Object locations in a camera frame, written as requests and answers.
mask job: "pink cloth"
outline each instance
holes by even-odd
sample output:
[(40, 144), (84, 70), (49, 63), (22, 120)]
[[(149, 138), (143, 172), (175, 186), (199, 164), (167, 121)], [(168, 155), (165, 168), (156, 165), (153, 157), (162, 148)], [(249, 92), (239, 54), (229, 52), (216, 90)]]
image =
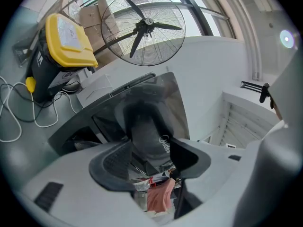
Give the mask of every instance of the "pink cloth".
[(175, 180), (170, 178), (157, 187), (147, 191), (147, 211), (164, 212), (171, 207), (170, 195), (175, 187)]

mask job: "standing fan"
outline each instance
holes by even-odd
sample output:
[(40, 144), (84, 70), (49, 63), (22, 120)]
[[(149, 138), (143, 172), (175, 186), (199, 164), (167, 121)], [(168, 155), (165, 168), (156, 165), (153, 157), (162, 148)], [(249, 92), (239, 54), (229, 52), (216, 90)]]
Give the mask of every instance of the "standing fan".
[(122, 60), (154, 66), (181, 48), (185, 21), (170, 0), (114, 0), (104, 12), (101, 31), (105, 46)]

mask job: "yellow trash bin lid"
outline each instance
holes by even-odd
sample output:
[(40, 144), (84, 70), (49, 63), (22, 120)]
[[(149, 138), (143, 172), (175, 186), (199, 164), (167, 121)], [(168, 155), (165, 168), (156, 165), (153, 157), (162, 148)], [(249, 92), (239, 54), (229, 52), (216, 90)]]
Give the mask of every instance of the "yellow trash bin lid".
[(45, 23), (46, 41), (52, 58), (63, 67), (97, 67), (83, 27), (62, 14), (51, 14)]

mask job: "cardboard box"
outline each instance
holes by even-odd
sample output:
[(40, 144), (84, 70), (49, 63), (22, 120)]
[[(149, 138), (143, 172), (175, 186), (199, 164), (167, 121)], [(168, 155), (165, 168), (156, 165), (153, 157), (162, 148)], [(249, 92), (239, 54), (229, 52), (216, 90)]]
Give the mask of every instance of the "cardboard box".
[(86, 36), (89, 38), (89, 42), (93, 51), (95, 52), (97, 49), (101, 48), (105, 45), (102, 34), (101, 34), (101, 24), (91, 26), (84, 29)]
[[(84, 7), (80, 10), (80, 24), (84, 27), (84, 32), (94, 52), (105, 45), (101, 34), (101, 21), (107, 7), (106, 0), (98, 0), (97, 5)], [(103, 50), (95, 57), (99, 64), (98, 69), (117, 59), (117, 56), (109, 49)]]
[(80, 10), (80, 24), (83, 26), (83, 28), (101, 24), (101, 16), (98, 5), (84, 7)]
[[(62, 8), (65, 7), (70, 1), (71, 0), (63, 0)], [(76, 2), (73, 2), (60, 13), (71, 19), (73, 22), (80, 24), (80, 10), (81, 7)]]

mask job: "white pipe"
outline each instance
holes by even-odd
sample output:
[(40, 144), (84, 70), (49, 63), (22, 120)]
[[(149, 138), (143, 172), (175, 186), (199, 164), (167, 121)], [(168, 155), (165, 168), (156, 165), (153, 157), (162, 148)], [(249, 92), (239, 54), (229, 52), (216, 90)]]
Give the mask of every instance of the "white pipe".
[(257, 36), (256, 29), (252, 23), (251, 17), (249, 12), (247, 11), (245, 4), (242, 0), (237, 0), (239, 3), (240, 8), (243, 10), (244, 15), (246, 16), (248, 20), (248, 24), (250, 26), (250, 31), (252, 32), (252, 41), (255, 42), (253, 50), (253, 54), (255, 56), (256, 61), (253, 62), (253, 67), (255, 69), (254, 74), (252, 76), (253, 80), (261, 80), (262, 79), (262, 61), (261, 61), (261, 52), (260, 52), (260, 46), (259, 46), (259, 40)]

